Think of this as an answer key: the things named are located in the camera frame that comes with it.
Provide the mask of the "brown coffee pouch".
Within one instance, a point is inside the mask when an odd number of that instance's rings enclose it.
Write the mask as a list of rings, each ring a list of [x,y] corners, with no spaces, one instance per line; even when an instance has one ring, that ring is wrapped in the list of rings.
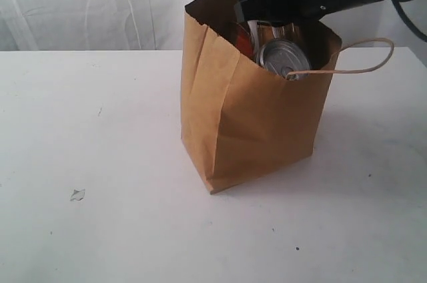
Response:
[[[231,43],[239,52],[252,59],[254,56],[254,46],[250,32],[240,23],[231,24]]]

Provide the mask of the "silver pull-tab tin can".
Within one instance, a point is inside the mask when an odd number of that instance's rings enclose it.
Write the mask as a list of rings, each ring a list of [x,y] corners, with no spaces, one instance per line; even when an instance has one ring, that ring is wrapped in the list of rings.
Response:
[[[265,43],[256,55],[260,67],[290,81],[301,80],[307,76],[300,71],[312,69],[303,50],[287,39],[273,39]]]

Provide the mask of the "brown paper bag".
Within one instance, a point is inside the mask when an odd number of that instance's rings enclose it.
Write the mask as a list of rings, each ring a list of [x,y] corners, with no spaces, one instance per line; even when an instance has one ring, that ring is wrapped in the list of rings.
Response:
[[[320,21],[297,26],[314,72],[290,81],[228,40],[237,0],[193,0],[184,10],[181,140],[215,194],[312,155],[341,38]]]

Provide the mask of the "small clear plastic scrap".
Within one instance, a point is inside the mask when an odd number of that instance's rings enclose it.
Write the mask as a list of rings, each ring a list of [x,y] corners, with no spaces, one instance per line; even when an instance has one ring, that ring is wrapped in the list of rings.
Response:
[[[70,201],[71,202],[79,202],[79,201],[83,200],[84,197],[85,197],[85,189],[74,190],[71,197],[70,197]]]

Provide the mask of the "spaghetti pasta package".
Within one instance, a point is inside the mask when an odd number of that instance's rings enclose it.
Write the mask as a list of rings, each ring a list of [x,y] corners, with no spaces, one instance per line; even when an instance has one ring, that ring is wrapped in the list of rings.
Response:
[[[282,4],[283,23],[266,23],[262,21],[246,21],[249,25],[252,41],[257,48],[271,39],[288,39],[295,41],[298,29],[292,23],[292,18],[286,13],[286,0]]]

